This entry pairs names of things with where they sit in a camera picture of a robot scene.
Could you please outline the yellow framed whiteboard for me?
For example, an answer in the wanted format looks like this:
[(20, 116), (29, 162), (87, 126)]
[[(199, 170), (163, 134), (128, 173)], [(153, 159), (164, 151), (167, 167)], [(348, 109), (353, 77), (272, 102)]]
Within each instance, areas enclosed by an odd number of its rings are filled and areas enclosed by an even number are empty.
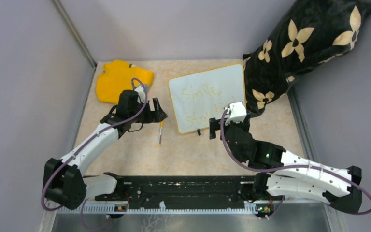
[(209, 127), (231, 103), (245, 103), (243, 65), (235, 63), (168, 81), (177, 130), (191, 133)]

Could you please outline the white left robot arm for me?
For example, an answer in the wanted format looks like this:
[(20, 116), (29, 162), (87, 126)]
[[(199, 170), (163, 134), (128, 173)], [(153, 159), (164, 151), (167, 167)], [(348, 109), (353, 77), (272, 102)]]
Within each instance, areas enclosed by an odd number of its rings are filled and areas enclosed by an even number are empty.
[(126, 193), (121, 177), (113, 173), (84, 177), (89, 166), (110, 145), (117, 142), (132, 124), (161, 123), (168, 115), (158, 98), (148, 100), (142, 87), (124, 90), (118, 104), (111, 107), (95, 130), (81, 144), (60, 159), (50, 158), (44, 166), (41, 205), (50, 200), (70, 210), (77, 209), (89, 198), (110, 196), (120, 200)]

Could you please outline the white whiteboard marker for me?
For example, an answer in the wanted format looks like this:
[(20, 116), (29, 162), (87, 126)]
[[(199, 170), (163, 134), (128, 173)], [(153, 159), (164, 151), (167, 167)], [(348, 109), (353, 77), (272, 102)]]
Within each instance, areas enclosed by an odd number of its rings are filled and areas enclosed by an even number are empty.
[(160, 125), (159, 135), (158, 135), (158, 145), (159, 146), (161, 146), (161, 143), (162, 143), (162, 133), (163, 133), (163, 126)]

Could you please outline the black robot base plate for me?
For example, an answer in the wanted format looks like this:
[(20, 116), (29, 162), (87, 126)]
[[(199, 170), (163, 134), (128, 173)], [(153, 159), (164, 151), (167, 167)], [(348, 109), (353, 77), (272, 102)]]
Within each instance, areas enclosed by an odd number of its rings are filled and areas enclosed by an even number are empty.
[(266, 191), (265, 175), (118, 176), (113, 193), (97, 201), (129, 201), (129, 209), (242, 209), (245, 202), (280, 200)]

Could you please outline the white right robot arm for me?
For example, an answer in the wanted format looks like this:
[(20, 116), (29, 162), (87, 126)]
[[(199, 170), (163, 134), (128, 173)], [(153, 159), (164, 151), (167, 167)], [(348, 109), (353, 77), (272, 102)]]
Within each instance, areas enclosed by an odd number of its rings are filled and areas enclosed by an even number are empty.
[(228, 156), (246, 170), (263, 174), (265, 180), (253, 185), (258, 199), (294, 195), (320, 201), (351, 215), (360, 215), (363, 190), (361, 169), (334, 168), (302, 158), (280, 145), (255, 140), (249, 132), (250, 113), (234, 115), (226, 110), (209, 119), (209, 137), (220, 139)]

